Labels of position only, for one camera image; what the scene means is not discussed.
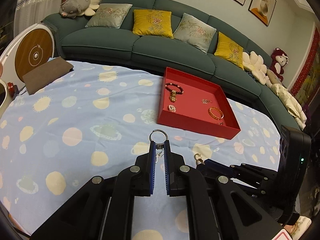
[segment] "white appliance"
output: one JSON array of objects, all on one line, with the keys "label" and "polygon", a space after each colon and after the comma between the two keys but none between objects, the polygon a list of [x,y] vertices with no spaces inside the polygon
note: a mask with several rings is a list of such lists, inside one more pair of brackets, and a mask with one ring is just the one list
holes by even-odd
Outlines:
[{"label": "white appliance", "polygon": [[23,75],[47,62],[54,54],[54,39],[44,24],[33,24],[21,32],[0,56],[3,72],[0,78],[24,87]]}]

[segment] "brown book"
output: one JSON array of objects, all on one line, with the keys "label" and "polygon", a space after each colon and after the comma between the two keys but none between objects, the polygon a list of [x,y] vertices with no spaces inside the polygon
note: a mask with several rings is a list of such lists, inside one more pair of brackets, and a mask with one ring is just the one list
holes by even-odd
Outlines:
[{"label": "brown book", "polygon": [[72,68],[73,65],[57,57],[31,70],[23,76],[29,95],[69,73]]}]

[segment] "white container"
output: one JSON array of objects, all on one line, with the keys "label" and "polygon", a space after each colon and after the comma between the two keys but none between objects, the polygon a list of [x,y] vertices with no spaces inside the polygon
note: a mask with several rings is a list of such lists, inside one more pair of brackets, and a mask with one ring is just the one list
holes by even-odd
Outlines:
[{"label": "white container", "polygon": [[12,102],[7,84],[0,79],[0,94],[2,94],[3,92],[5,92],[5,98],[0,105],[0,118],[2,117],[4,111],[8,108],[9,104]]}]

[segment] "polka dot bedsheet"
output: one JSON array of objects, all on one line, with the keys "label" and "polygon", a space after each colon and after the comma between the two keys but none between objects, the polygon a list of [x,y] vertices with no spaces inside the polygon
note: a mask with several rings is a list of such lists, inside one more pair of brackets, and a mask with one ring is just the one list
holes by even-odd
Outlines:
[{"label": "polka dot bedsheet", "polygon": [[[162,77],[120,66],[70,61],[74,71],[34,95],[17,96],[0,119],[0,200],[32,234],[90,178],[116,176],[164,130],[173,152],[225,165],[277,170],[279,133],[264,114],[229,99],[241,127],[232,140],[156,124]],[[169,198],[164,160],[151,197],[136,197],[132,239],[188,239],[185,197]]]}]

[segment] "round wooden disc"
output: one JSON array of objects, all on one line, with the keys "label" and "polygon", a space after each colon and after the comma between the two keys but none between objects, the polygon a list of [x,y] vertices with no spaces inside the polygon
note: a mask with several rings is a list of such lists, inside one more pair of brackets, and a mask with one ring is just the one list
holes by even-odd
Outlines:
[{"label": "round wooden disc", "polygon": [[19,79],[23,75],[47,62],[52,56],[52,38],[44,29],[35,29],[21,41],[15,58],[15,68]]}]

